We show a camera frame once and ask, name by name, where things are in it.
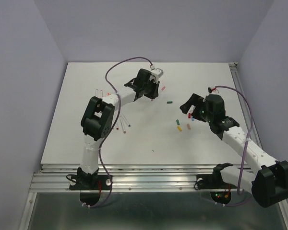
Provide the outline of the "blue capped marker pen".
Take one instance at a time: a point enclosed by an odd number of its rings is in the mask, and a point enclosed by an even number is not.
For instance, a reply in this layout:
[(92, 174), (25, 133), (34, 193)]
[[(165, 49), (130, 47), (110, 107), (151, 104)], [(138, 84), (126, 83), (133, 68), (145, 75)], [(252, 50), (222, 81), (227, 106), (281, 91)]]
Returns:
[(128, 119), (126, 118), (126, 116), (123, 113), (121, 113), (120, 116), (121, 116), (122, 120), (125, 122), (125, 124), (127, 125), (127, 127), (131, 127), (131, 124), (128, 121)]

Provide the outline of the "peach capped marker pen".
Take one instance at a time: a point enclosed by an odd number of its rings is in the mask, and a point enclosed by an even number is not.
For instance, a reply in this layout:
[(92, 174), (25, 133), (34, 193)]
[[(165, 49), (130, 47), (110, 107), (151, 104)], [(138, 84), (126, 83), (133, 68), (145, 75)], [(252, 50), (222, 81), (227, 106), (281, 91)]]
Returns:
[(123, 120), (121, 115), (119, 116), (119, 120), (120, 120), (121, 129), (122, 129), (123, 133), (126, 134), (126, 128), (124, 125), (124, 120)]

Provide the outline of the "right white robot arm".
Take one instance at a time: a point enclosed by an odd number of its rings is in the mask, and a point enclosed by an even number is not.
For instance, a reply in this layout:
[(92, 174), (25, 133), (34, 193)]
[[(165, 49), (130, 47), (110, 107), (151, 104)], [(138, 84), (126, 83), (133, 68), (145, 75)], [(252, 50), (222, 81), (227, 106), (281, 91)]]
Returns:
[(192, 118), (207, 122), (210, 130), (235, 150), (252, 170), (244, 172), (242, 166), (237, 168), (232, 163), (218, 164), (211, 174), (197, 176), (196, 190), (211, 190), (211, 198), (223, 205), (229, 203), (231, 195), (218, 195), (215, 190), (229, 185), (250, 193), (262, 207), (288, 199), (288, 162), (278, 161), (249, 139), (239, 123), (226, 115), (221, 96), (210, 94), (203, 98), (192, 94), (180, 110), (187, 114), (192, 106)]

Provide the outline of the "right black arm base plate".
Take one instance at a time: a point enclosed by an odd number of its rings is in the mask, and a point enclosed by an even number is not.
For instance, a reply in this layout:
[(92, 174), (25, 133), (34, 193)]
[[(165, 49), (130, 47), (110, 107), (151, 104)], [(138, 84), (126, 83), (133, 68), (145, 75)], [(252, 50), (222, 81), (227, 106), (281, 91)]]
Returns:
[(233, 184), (225, 183), (221, 177), (212, 174), (198, 174), (194, 184), (195, 190), (236, 189)]

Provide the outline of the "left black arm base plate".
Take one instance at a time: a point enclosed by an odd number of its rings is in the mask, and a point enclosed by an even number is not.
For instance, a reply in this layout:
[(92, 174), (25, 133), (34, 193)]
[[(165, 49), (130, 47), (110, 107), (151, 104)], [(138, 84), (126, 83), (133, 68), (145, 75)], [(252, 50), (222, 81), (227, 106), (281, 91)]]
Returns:
[(66, 179), (70, 182), (69, 189), (72, 191), (105, 190), (112, 188), (110, 178), (107, 175), (97, 175), (92, 181), (79, 179), (76, 174), (68, 174)]

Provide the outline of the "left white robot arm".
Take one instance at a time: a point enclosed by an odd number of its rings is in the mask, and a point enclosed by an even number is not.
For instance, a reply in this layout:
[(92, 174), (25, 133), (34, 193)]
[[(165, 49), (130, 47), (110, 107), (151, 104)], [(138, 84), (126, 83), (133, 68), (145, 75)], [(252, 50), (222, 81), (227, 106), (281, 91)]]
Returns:
[(84, 153), (77, 174), (72, 178), (72, 190), (93, 190), (98, 188), (98, 158), (100, 144), (111, 132), (114, 114), (126, 104), (135, 102), (142, 96), (149, 99), (158, 97), (159, 79), (163, 70), (140, 69), (137, 76), (124, 84), (115, 94), (98, 98), (92, 97), (81, 119), (84, 133)]

